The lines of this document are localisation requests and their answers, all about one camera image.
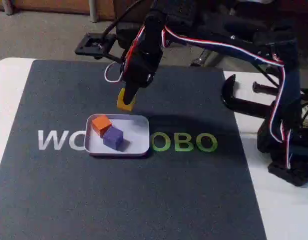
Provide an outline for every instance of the white letters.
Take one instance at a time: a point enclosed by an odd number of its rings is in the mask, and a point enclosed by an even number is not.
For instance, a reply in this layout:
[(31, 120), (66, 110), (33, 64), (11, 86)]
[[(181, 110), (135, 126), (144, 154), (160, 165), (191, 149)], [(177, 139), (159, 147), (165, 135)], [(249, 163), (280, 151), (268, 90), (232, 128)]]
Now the white letters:
[(74, 132), (70, 138), (69, 138), (69, 145), (72, 149), (74, 150), (77, 150), (77, 151), (82, 151), (82, 150), (85, 150), (85, 147), (84, 146), (77, 146), (75, 144), (75, 138), (78, 136), (78, 135), (85, 135), (85, 131), (77, 131), (77, 132)]
[(38, 149), (39, 150), (45, 150), (48, 146), (50, 140), (53, 138), (54, 143), (54, 149), (60, 150), (65, 142), (65, 139), (68, 135), (69, 131), (64, 131), (62, 137), (60, 138), (60, 141), (58, 142), (57, 138), (57, 131), (53, 130), (50, 131), (45, 142), (44, 142), (44, 131), (38, 130)]

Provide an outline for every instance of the green letters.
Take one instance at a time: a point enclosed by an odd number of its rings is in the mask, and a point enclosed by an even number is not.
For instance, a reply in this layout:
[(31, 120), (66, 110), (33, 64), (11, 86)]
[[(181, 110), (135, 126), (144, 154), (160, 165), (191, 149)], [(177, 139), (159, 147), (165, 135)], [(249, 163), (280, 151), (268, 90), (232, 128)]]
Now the green letters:
[[(156, 136), (162, 136), (165, 139), (165, 145), (163, 147), (156, 147), (155, 146), (154, 139), (155, 139)], [(154, 134), (152, 134), (151, 138), (152, 138), (153, 149), (157, 152), (164, 152), (164, 151), (168, 150), (168, 148), (170, 147), (170, 143), (171, 143), (170, 138), (168, 137), (167, 134), (165, 134), (163, 132), (155, 132)]]
[[(179, 140), (179, 136), (185, 136), (185, 140)], [(174, 133), (174, 140), (175, 140), (175, 151), (176, 152), (190, 152), (192, 149), (194, 149), (194, 145), (190, 142), (192, 139), (192, 136), (190, 136), (188, 133), (185, 132), (175, 132)], [(180, 144), (187, 144), (188, 147), (180, 147)]]
[[(208, 137), (208, 138), (210, 138), (210, 140), (212, 141), (212, 146), (210, 147), (210, 148), (205, 148), (203, 145), (202, 145), (202, 143), (201, 143), (201, 140), (202, 140), (202, 138), (203, 137)], [(208, 152), (208, 153), (210, 153), (210, 152), (213, 152), (213, 151), (215, 151), (216, 149), (217, 149), (217, 147), (218, 147), (218, 142), (217, 142), (217, 139), (215, 138), (215, 136), (214, 135), (211, 135), (211, 134), (209, 134), (209, 133), (201, 133), (201, 134), (199, 134), (197, 137), (196, 137), (196, 144), (197, 144), (197, 147), (201, 150), (201, 151), (203, 151), (203, 152)]]

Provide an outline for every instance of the black cable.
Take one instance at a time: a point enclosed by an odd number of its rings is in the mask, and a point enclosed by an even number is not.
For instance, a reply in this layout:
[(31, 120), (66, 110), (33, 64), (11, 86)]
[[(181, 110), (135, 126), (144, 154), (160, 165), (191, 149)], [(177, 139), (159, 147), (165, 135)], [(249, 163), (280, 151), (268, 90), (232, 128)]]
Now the black cable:
[(120, 57), (120, 59), (121, 59), (122, 61), (124, 61), (124, 59), (125, 59), (125, 57), (126, 57), (128, 51), (129, 51), (129, 48), (126, 48), (126, 49), (124, 50), (122, 56)]
[(113, 22), (111, 23), (111, 25), (109, 25), (109, 26), (105, 29), (105, 31), (103, 32), (102, 40), (104, 39), (104, 37), (106, 37), (106, 35), (109, 34), (110, 31), (113, 30), (114, 27), (116, 27), (116, 25), (117, 25), (120, 21), (122, 21), (122, 19), (123, 19), (134, 7), (138, 6), (138, 5), (139, 5), (141, 2), (143, 2), (143, 1), (145, 1), (145, 0), (138, 0), (138, 1), (134, 2), (131, 6), (129, 6), (129, 7), (126, 9), (126, 11), (122, 14), (122, 16), (120, 16), (120, 17), (117, 18), (115, 21), (113, 21)]

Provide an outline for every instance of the yellow block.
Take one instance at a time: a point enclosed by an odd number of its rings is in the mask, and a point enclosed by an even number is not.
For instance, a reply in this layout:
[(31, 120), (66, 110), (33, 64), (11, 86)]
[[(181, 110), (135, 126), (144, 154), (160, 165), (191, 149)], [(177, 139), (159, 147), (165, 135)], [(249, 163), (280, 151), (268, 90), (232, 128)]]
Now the yellow block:
[(126, 105), (123, 101), (124, 93), (125, 93), (125, 88), (122, 88), (117, 98), (117, 107), (121, 110), (130, 112), (133, 110), (136, 99), (134, 97), (132, 102), (129, 105)]

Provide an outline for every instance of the white table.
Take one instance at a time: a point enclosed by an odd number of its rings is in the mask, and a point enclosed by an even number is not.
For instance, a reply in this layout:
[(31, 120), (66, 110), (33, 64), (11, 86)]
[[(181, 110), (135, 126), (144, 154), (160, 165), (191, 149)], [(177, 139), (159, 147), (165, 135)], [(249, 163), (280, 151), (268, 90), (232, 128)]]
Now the white table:
[[(34, 59), (7, 58), (0, 61), (0, 161), (17, 107)], [(260, 73), (225, 71), (236, 74), (236, 97), (270, 104), (273, 96), (251, 91), (253, 81), (270, 83)], [(308, 240), (308, 188), (294, 187), (268, 173), (268, 155), (258, 152), (256, 133), (262, 119), (235, 113), (236, 121), (254, 184), (261, 216), (269, 240)]]

